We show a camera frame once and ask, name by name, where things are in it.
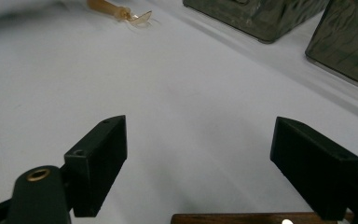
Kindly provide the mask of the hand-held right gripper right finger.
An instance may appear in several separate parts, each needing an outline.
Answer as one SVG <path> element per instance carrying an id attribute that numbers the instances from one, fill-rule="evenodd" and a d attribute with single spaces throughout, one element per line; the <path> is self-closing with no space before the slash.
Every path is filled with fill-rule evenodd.
<path id="1" fill-rule="evenodd" d="M 321 218 L 344 218 L 345 182 L 358 174 L 357 155 L 300 121 L 278 117 L 270 160 Z"/>

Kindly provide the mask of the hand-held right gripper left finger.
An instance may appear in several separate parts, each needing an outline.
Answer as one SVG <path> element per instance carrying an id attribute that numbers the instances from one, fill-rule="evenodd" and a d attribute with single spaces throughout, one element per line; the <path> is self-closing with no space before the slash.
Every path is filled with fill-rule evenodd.
<path id="1" fill-rule="evenodd" d="M 96 217 L 128 157 L 126 116 L 102 120 L 64 154 L 63 181 L 76 217 Z"/>

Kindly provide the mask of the wooden spoon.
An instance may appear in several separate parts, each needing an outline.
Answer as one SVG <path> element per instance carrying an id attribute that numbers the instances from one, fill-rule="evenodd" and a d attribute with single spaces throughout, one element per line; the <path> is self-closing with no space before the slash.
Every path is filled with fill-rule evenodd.
<path id="1" fill-rule="evenodd" d="M 137 26 L 149 21 L 152 11 L 147 11 L 142 15 L 136 15 L 128 7 L 116 6 L 107 0 L 87 0 L 90 9 L 115 17 L 118 21 L 127 21 L 133 26 Z"/>

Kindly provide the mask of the smoked transparent plastic basket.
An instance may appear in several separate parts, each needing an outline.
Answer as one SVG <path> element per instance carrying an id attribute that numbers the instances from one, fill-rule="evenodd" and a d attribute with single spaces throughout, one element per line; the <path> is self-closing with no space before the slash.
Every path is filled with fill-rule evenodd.
<path id="1" fill-rule="evenodd" d="M 322 12 L 329 0 L 183 0 L 190 7 L 260 42 L 273 43 Z"/>
<path id="2" fill-rule="evenodd" d="M 305 53 L 358 84 L 358 0 L 330 0 Z"/>

